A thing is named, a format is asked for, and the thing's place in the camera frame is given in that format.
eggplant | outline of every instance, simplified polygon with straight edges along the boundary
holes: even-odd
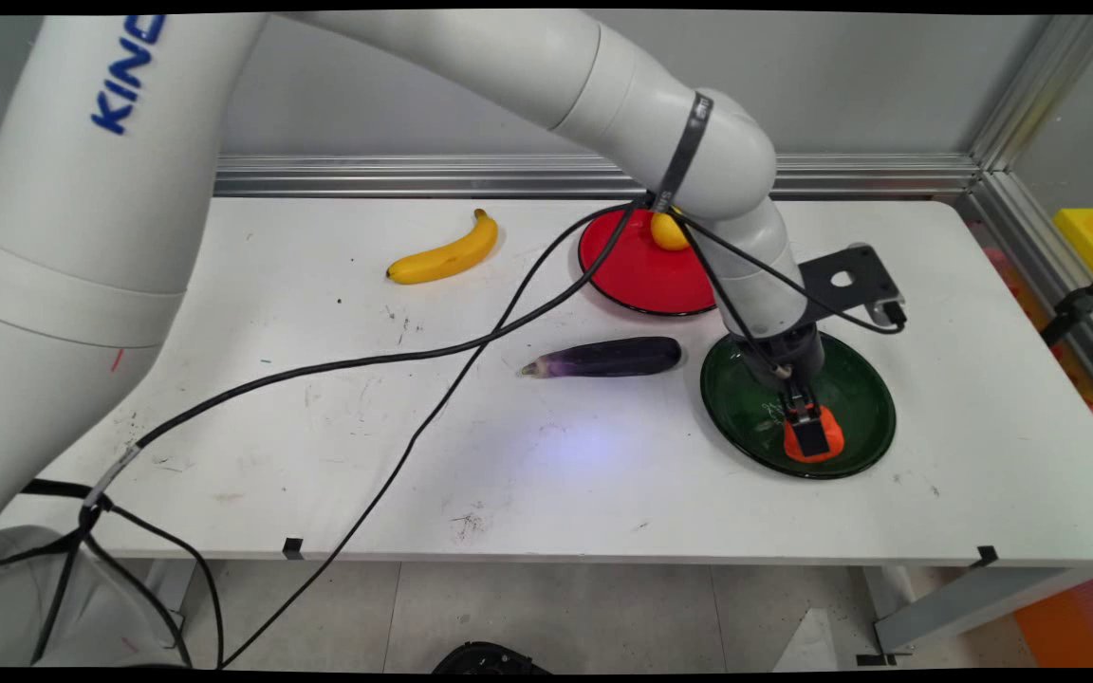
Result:
[[[630,377],[675,366],[681,345],[671,337],[632,337],[581,344],[539,356],[521,368],[526,377]]]

table surface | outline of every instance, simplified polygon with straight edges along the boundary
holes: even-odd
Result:
[[[431,284],[384,276],[469,229],[500,242]],[[133,438],[196,401],[303,364],[434,349],[490,332],[529,264],[591,200],[212,201],[200,258],[154,368],[44,476],[96,481]],[[900,335],[844,320],[896,403],[895,439],[859,475],[808,481],[724,440],[698,393],[719,314],[663,319],[587,286],[492,344],[421,437],[343,558],[754,564],[1093,565],[1093,416],[972,234],[936,202],[781,202],[798,260],[868,242],[907,299]],[[576,237],[517,310],[578,275]],[[865,316],[859,308],[856,315]],[[651,377],[517,377],[542,353],[677,338]],[[299,377],[160,438],[109,493],[208,557],[325,557],[377,493],[469,354]],[[19,496],[0,528],[73,528],[77,503]],[[178,549],[105,515],[122,557]]]

cable tie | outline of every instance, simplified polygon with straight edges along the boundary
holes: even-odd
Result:
[[[142,449],[138,445],[130,445],[129,449],[126,449],[126,454],[120,456],[118,461],[113,463],[113,467],[109,467],[108,471],[104,472],[104,475],[99,478],[99,481],[91,487],[91,493],[87,493],[87,497],[83,498],[83,508],[94,508],[96,503],[99,502],[99,497],[104,496],[104,490],[108,488],[108,484],[111,484],[111,481],[117,479],[120,471],[125,470],[128,463],[133,462],[133,459],[140,452],[142,452]]]

black cable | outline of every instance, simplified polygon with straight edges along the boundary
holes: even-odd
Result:
[[[728,298],[728,293],[724,291],[724,284],[719,281],[719,276],[716,275],[715,270],[712,270],[710,262],[707,261],[707,256],[704,255],[702,249],[698,248],[698,242],[694,240],[694,235],[690,234],[690,228],[686,227],[685,222],[680,222],[678,225],[680,225],[681,228],[681,236],[686,238],[686,242],[690,243],[690,248],[694,250],[694,255],[698,256],[698,263],[702,263],[702,269],[707,271],[707,280],[710,281],[710,285],[716,290],[716,294],[719,294],[719,298],[724,302],[724,306],[728,308],[728,313],[732,314],[732,320],[737,322],[737,327],[741,328],[741,334],[744,337],[745,344],[750,346],[750,350],[753,351],[754,355],[759,356],[760,362],[762,362],[764,366],[771,368],[771,372],[776,373],[777,375],[778,364],[766,357],[762,348],[759,346],[756,339],[750,334],[750,326],[744,325],[744,320],[741,320],[741,314],[738,313],[737,307],[732,305],[732,299]]]
[[[61,496],[63,498],[83,499],[87,496],[87,493],[91,493],[91,487],[90,485],[72,484],[69,483],[69,481],[34,479],[30,481],[30,483],[27,483],[27,485],[25,485],[20,493],[34,494],[34,496]],[[99,496],[99,506],[105,510],[110,510],[111,498],[108,496]],[[75,543],[75,537],[78,537],[78,533],[79,530],[75,529],[51,543],[40,545],[36,549],[23,550],[21,553],[0,558],[0,566],[23,562],[32,557],[39,557],[39,555],[64,553],[67,550],[70,550],[69,543]]]
[[[61,575],[57,578],[57,588],[54,589],[54,600],[49,602],[48,613],[45,614],[45,622],[39,627],[39,636],[36,638],[36,647],[32,651],[32,664],[36,664],[39,658],[45,657],[45,648],[48,647],[48,637],[54,633],[54,625],[57,623],[58,611],[61,611],[61,600],[66,598],[66,588],[70,582],[70,575],[74,572],[74,561],[79,557],[79,545],[83,540],[90,539],[91,528],[99,519],[99,508],[91,509],[87,514],[79,515],[79,528],[74,541],[66,552],[66,562],[61,563]]]
[[[789,276],[786,276],[784,275],[784,273],[780,273],[776,269],[773,269],[771,264],[754,258],[754,256],[747,255],[745,251],[743,251],[742,249],[738,248],[734,245],[731,245],[731,243],[724,239],[724,237],[717,236],[717,234],[712,233],[710,229],[707,229],[706,227],[698,225],[697,222],[694,222],[693,220],[690,220],[689,217],[681,215],[681,213],[677,212],[675,209],[669,208],[669,215],[672,215],[673,220],[684,222],[685,225],[694,229],[697,229],[698,233],[702,233],[703,236],[706,236],[708,239],[716,243],[716,245],[719,245],[720,247],[728,249],[729,251],[733,252],[733,255],[741,256],[742,259],[750,261],[750,263],[755,264],[755,267],[759,267],[760,269],[771,273],[771,275],[778,278],[778,281],[781,281],[783,284],[785,284],[786,286],[790,286],[790,288],[795,291],[798,291],[809,302],[814,303],[816,304],[816,306],[824,308],[825,311],[836,315],[842,320],[847,320],[847,322],[853,322],[854,325],[858,325],[863,329],[872,330],[872,332],[875,332],[878,334],[897,334],[905,329],[905,323],[898,323],[896,327],[877,327],[875,325],[871,325],[868,322],[863,322],[863,320],[856,319],[856,317],[854,316],[847,316],[845,315],[845,313],[837,310],[837,308],[828,306],[828,304],[825,304],[822,299],[814,297],[814,295],[810,294],[808,290],[803,290],[802,285],[796,284],[794,280],[790,280]]]
[[[0,558],[0,566],[14,564],[16,562],[26,561],[32,557],[39,557],[39,555],[56,555],[57,553],[64,553],[70,550],[70,544],[74,543],[75,537],[78,537],[79,531],[70,531],[61,539],[52,541],[52,543],[45,543],[36,549],[23,550],[22,553],[10,555],[9,557]]]
[[[118,575],[120,575],[122,579],[126,580],[127,584],[133,587],[134,591],[142,593],[142,597],[146,598],[146,601],[152,608],[154,608],[154,611],[160,613],[160,616],[163,617],[163,623],[165,623],[166,627],[168,627],[168,631],[171,632],[171,638],[175,639],[175,647],[179,650],[179,658],[184,661],[184,664],[186,664],[188,669],[191,669],[191,657],[188,657],[188,647],[184,641],[184,636],[179,633],[179,627],[175,625],[175,620],[171,619],[171,614],[166,611],[163,602],[160,602],[160,600],[154,597],[154,593],[151,592],[151,589],[146,588],[146,585],[140,582],[140,580],[130,574],[125,566],[121,566],[120,563],[117,562],[116,557],[113,557],[107,552],[104,552],[104,549],[99,547],[99,543],[96,543],[94,535],[87,533],[85,543],[87,544],[87,549],[91,549],[91,552],[94,553],[96,557],[99,557],[101,561],[104,561],[105,564],[110,566]]]
[[[630,205],[638,207],[642,205],[643,202],[644,202],[643,199],[638,199],[636,202],[633,202]],[[603,213],[614,212],[614,211],[619,211],[619,209],[616,208],[603,209],[603,211],[601,212],[595,212],[593,215],[600,216],[603,215]],[[157,427],[152,428],[152,431],[149,431],[146,435],[142,436],[141,438],[139,438],[138,441],[134,443],[134,446],[138,447],[138,449],[144,449],[144,447],[146,447],[148,445],[153,444],[155,438],[164,436],[164,434],[168,433],[169,431],[173,431],[173,428],[175,427],[178,427],[178,425],[181,425],[188,422],[189,420],[195,419],[195,416],[200,415],[204,411],[208,411],[209,408],[221,405],[221,403],[225,403],[226,401],[230,401],[230,399],[242,397],[243,393],[254,392],[256,389],[262,388],[262,386],[275,385],[278,384],[278,381],[284,381],[286,379],[292,379],[293,377],[318,375],[318,373],[321,372],[372,366],[373,364],[384,364],[384,363],[422,362],[422,360],[451,356],[455,354],[463,353],[463,351],[468,351],[477,346],[482,346],[487,342],[495,342],[497,341],[497,339],[510,334],[512,332],[514,332],[514,330],[519,329],[530,322],[533,322],[533,320],[539,319],[539,317],[542,317],[544,314],[550,311],[551,308],[560,306],[560,304],[563,304],[566,298],[572,296],[572,294],[576,294],[576,291],[579,291],[581,286],[589,284],[589,281],[593,280],[595,273],[598,272],[598,268],[601,267],[604,260],[607,260],[608,256],[610,256],[610,251],[612,251],[614,247],[615,247],[615,239],[611,238],[610,242],[607,243],[604,249],[601,251],[601,255],[598,256],[598,260],[595,260],[593,264],[589,267],[589,270],[585,271],[585,275],[577,278],[576,282],[569,284],[567,286],[567,290],[562,291],[554,298],[551,298],[550,302],[546,302],[542,306],[538,306],[537,308],[534,308],[534,310],[529,311],[529,314],[519,317],[519,319],[517,320],[513,320],[513,322],[504,326],[501,329],[493,330],[493,332],[489,334],[471,339],[471,341],[463,341],[460,342],[460,344],[455,344],[453,346],[444,346],[442,349],[433,349],[430,351],[411,351],[411,353],[406,353],[406,354],[386,354],[380,356],[369,356],[365,358],[352,358],[348,360],[348,362],[320,363],[320,364],[314,364],[313,366],[304,366],[294,369],[286,369],[286,372],[279,372],[277,373],[277,375],[269,375],[268,377],[260,377],[260,379],[248,381],[246,385],[235,386],[234,389],[228,389],[225,392],[216,395],[216,397],[204,399],[204,401],[197,403],[195,407],[188,408],[187,411],[173,416],[173,419],[169,419],[163,424],[157,425]]]
[[[218,627],[218,660],[215,661],[215,666],[218,669],[221,669],[221,667],[224,666],[222,664],[222,658],[225,657],[226,653],[224,645],[225,640],[222,636],[222,604],[218,600],[218,585],[213,582],[212,572],[209,572],[209,563],[205,562],[204,557],[200,556],[200,553],[198,553],[196,549],[191,547],[191,545],[186,543],[186,541],[178,539],[178,537],[174,535],[174,533],[168,533],[155,527],[153,523],[148,522],[138,515],[131,514],[131,511],[126,510],[125,508],[113,508],[113,513],[132,521],[138,525],[138,527],[153,533],[153,535],[157,535],[161,539],[168,540],[174,544],[179,545],[179,547],[184,549],[186,553],[191,555],[191,558],[197,561],[197,566],[200,567],[201,574],[204,574],[204,582],[209,585],[209,598],[213,602],[213,625]]]
[[[541,268],[543,262],[546,261],[546,258],[548,256],[551,255],[551,251],[554,251],[555,247],[559,247],[561,243],[563,243],[564,239],[567,238],[567,236],[569,236],[569,234],[576,233],[577,229],[580,229],[584,225],[588,224],[588,222],[596,220],[596,217],[604,215],[604,213],[622,211],[623,212],[622,220],[619,222],[619,226],[616,226],[616,228],[611,234],[610,240],[607,243],[604,249],[602,249],[601,255],[599,255],[598,258],[593,260],[593,263],[590,264],[589,270],[586,270],[585,275],[580,276],[580,279],[577,280],[577,284],[584,284],[585,282],[588,282],[589,280],[591,280],[591,278],[593,278],[593,273],[598,271],[598,268],[601,268],[601,264],[604,262],[604,260],[607,260],[607,256],[610,256],[610,252],[613,250],[613,246],[619,242],[619,237],[622,236],[623,228],[625,228],[626,224],[628,224],[630,217],[634,215],[635,209],[637,209],[637,207],[640,205],[642,203],[643,200],[637,200],[637,202],[633,202],[630,204],[611,207],[608,209],[602,209],[602,211],[599,212],[590,213],[590,215],[583,217],[583,220],[574,222],[574,224],[572,224],[572,227],[564,229],[564,232],[560,234],[560,236],[556,237],[555,240],[550,244],[550,246],[546,247],[546,250],[542,251],[541,256],[538,256],[538,260],[534,261],[533,267],[529,268],[529,272],[526,273],[526,276],[524,278],[524,280],[521,280],[521,285],[517,286],[516,294],[513,295],[512,302],[508,302],[508,306],[507,308],[505,308],[504,315],[500,316],[500,322],[495,323],[495,328],[492,330],[492,333],[486,335],[486,338],[491,339],[486,339],[486,341],[483,341],[482,344],[478,345],[478,349],[474,350],[473,354],[471,354],[471,357],[468,360],[467,364],[463,366],[461,372],[458,373],[458,377],[455,377],[455,381],[453,381],[453,385],[449,386],[449,389],[446,391],[446,393],[444,393],[444,397],[442,397],[442,401],[437,402],[437,405],[433,408],[433,412],[430,412],[428,416],[426,416],[424,422],[421,423],[421,426],[418,427],[415,433],[412,434],[411,441],[408,441],[407,449],[403,449],[403,455],[400,456],[399,461],[395,464],[395,470],[391,471],[390,475],[386,478],[386,483],[383,484],[383,487],[380,490],[378,490],[377,496],[374,496],[373,501],[369,502],[369,505],[365,507],[364,511],[361,513],[360,518],[356,518],[356,522],[353,522],[352,529],[350,529],[348,534],[343,537],[343,540],[340,541],[337,547],[334,547],[334,550],[331,550],[331,554],[328,555],[326,561],[322,561],[320,567],[318,567],[318,569],[315,570],[315,574],[309,576],[309,578],[305,580],[303,585],[301,585],[298,590],[294,591],[294,593],[290,597],[290,599],[286,600],[284,604],[282,604],[281,608],[279,608],[277,612],[273,613],[273,615],[270,616],[267,622],[262,623],[260,628],[257,628],[256,633],[252,633],[250,638],[248,638],[246,641],[244,641],[243,645],[240,645],[238,650],[234,650],[234,653],[232,653],[230,658],[226,658],[226,662],[223,664],[224,667],[231,666],[231,662],[234,662],[235,659],[238,658],[244,650],[250,647],[250,645],[254,644],[255,640],[259,638],[259,636],[266,629],[268,629],[268,627],[272,625],[273,622],[277,622],[277,619],[281,617],[281,614],[284,614],[284,611],[287,608],[290,608],[291,604],[294,604],[294,601],[297,600],[298,597],[304,591],[306,591],[306,589],[309,586],[312,586],[312,584],[315,582],[317,578],[320,577],[322,572],[325,572],[327,567],[331,564],[331,562],[334,561],[337,555],[340,554],[340,550],[343,550],[343,547],[345,547],[345,545],[352,539],[352,535],[355,534],[356,529],[361,528],[361,523],[365,521],[365,518],[368,518],[369,513],[373,511],[374,507],[376,507],[377,503],[383,498],[383,494],[386,494],[386,490],[390,488],[390,484],[393,483],[395,476],[399,474],[400,470],[402,470],[403,462],[407,462],[408,456],[412,454],[412,448],[415,447],[415,441],[418,440],[418,438],[421,437],[421,433],[424,432],[426,427],[428,427],[428,424],[433,422],[433,419],[437,416],[437,414],[443,410],[444,407],[446,407],[446,403],[449,401],[449,398],[453,397],[455,390],[458,389],[458,386],[461,384],[461,380],[463,380],[463,377],[467,377],[467,372],[470,370],[471,366],[474,364],[474,362],[477,362],[479,355],[483,353],[483,349],[485,349],[486,345],[489,345],[489,342],[494,341],[494,339],[500,339],[501,337],[504,335],[504,333],[497,334],[500,330],[507,329],[507,327],[502,328],[502,326],[504,325],[504,320],[507,320],[508,316],[513,314],[513,308],[517,306],[517,302],[519,302],[519,299],[521,298],[521,294],[526,291],[526,286],[529,285],[529,281],[532,280],[534,273],[538,272],[538,269]],[[557,303],[555,304],[555,306],[557,306],[559,303],[563,303],[564,298],[569,297],[569,295],[572,295],[576,290],[579,290],[578,286],[569,286],[568,290],[565,290],[564,291],[565,295],[563,295],[563,297],[556,297]]]

yellow banana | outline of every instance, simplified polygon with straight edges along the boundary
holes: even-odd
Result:
[[[495,221],[483,209],[474,209],[474,227],[467,237],[419,255],[404,256],[386,269],[386,276],[399,284],[416,284],[458,275],[483,260],[483,256],[495,246]]]

